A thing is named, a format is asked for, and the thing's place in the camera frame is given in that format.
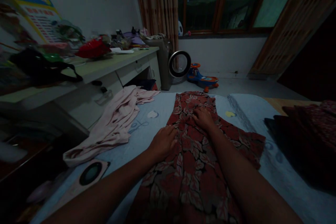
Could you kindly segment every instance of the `forearm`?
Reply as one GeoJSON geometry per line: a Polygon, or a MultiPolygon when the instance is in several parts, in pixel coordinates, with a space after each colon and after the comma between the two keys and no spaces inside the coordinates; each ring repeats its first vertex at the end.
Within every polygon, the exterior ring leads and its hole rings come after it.
{"type": "Polygon", "coordinates": [[[230,191],[248,222],[301,222],[286,201],[236,150],[217,126],[208,132],[230,191]]]}
{"type": "Polygon", "coordinates": [[[119,202],[156,163],[147,150],[61,207],[43,223],[106,223],[119,202]]]}

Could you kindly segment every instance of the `purple item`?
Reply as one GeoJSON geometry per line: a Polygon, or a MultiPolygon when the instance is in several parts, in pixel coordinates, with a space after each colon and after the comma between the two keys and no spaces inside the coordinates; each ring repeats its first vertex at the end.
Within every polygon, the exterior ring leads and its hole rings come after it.
{"type": "Polygon", "coordinates": [[[132,32],[126,32],[123,34],[124,37],[128,37],[132,39],[132,44],[146,44],[145,42],[142,41],[140,38],[139,33],[132,34],[132,32]]]}
{"type": "Polygon", "coordinates": [[[27,198],[27,203],[38,203],[44,200],[48,196],[48,192],[51,190],[53,183],[49,180],[37,187],[27,198]]]}

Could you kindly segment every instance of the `black bag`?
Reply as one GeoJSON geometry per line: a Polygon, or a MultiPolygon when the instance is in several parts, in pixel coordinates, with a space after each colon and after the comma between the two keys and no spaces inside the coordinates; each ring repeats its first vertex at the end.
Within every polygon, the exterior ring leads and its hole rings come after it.
{"type": "Polygon", "coordinates": [[[83,80],[76,73],[74,65],[64,62],[50,62],[34,49],[25,49],[18,54],[12,55],[9,60],[31,77],[33,86],[42,86],[62,81],[79,82],[83,80]],[[63,69],[68,67],[74,71],[76,78],[61,73],[63,69]]]}

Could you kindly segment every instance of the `bed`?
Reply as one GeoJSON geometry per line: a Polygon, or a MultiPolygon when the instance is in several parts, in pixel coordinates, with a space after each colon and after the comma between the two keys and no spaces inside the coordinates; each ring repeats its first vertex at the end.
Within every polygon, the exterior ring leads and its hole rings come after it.
{"type": "MultiPolygon", "coordinates": [[[[227,97],[214,97],[216,98],[217,113],[224,120],[247,132],[257,132],[266,137],[259,171],[289,203],[303,222],[335,223],[336,213],[334,206],[336,205],[336,197],[312,189],[305,183],[277,148],[264,124],[264,118],[272,118],[274,115],[282,114],[281,106],[283,105],[307,105],[311,102],[263,99],[251,94],[231,94],[227,97]],[[236,116],[228,117],[225,114],[226,111],[233,112],[236,116]]],[[[96,157],[97,159],[111,162],[104,176],[112,173],[144,151],[157,131],[166,125],[173,111],[175,93],[161,93],[155,96],[154,99],[151,103],[139,105],[140,112],[129,131],[132,135],[129,143],[101,153],[96,157]]],[[[32,224],[39,224],[48,216],[53,206],[60,200],[75,179],[81,175],[85,167],[86,164],[82,164],[72,171],[57,191],[46,201],[32,220],[32,224]]],[[[125,220],[140,184],[141,181],[123,199],[108,223],[122,223],[125,220]]]]}

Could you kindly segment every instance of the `white desk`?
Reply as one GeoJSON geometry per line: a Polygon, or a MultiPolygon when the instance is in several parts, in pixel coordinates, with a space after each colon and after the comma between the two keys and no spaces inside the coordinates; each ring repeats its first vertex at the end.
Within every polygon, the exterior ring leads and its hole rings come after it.
{"type": "MultiPolygon", "coordinates": [[[[82,82],[70,83],[64,82],[58,86],[46,88],[27,88],[11,94],[0,96],[0,108],[14,109],[14,110],[29,110],[39,107],[47,102],[55,100],[79,87],[91,83],[109,73],[119,70],[127,65],[132,64],[144,57],[158,51],[159,47],[150,47],[149,50],[136,51],[133,54],[119,54],[112,55],[111,59],[92,61],[77,57],[78,61],[86,62],[85,65],[76,67],[77,73],[83,77],[82,82]]],[[[65,69],[63,74],[75,77],[71,69],[65,69]]]]}
{"type": "MultiPolygon", "coordinates": [[[[76,72],[83,77],[82,82],[63,82],[42,89],[31,87],[0,96],[0,110],[8,118],[54,125],[78,144],[88,136],[113,95],[140,72],[148,68],[146,77],[155,79],[158,89],[161,88],[158,50],[159,47],[150,47],[149,50],[112,55],[110,59],[98,61],[78,57],[75,61],[86,62],[76,67],[76,72]],[[91,84],[93,80],[101,81],[102,86],[112,93],[103,104],[96,102],[103,93],[99,86],[91,84]]],[[[71,69],[62,73],[75,76],[71,69]]]]}

